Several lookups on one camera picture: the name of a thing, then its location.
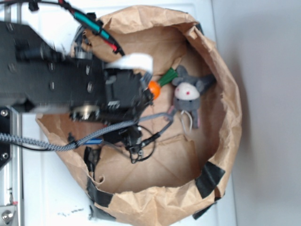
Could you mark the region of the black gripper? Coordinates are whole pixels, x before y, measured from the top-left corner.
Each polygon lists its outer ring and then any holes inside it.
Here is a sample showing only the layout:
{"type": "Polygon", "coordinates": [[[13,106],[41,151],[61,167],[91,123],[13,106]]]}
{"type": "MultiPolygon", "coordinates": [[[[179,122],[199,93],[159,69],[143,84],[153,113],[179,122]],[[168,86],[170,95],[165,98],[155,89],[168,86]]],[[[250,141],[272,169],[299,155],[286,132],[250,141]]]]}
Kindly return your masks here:
{"type": "Polygon", "coordinates": [[[152,104],[153,94],[131,69],[105,69],[103,114],[111,118],[139,118],[152,104]]]}

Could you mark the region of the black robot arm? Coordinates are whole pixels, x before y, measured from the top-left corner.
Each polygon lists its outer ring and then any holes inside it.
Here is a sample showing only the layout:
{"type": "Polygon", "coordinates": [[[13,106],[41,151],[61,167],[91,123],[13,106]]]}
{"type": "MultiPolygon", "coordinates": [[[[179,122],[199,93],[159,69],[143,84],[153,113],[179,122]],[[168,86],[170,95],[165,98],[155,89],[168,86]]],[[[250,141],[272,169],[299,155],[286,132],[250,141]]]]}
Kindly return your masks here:
{"type": "Polygon", "coordinates": [[[1,106],[110,124],[139,120],[152,101],[140,73],[113,68],[95,56],[66,56],[31,27],[1,22],[1,106]]]}

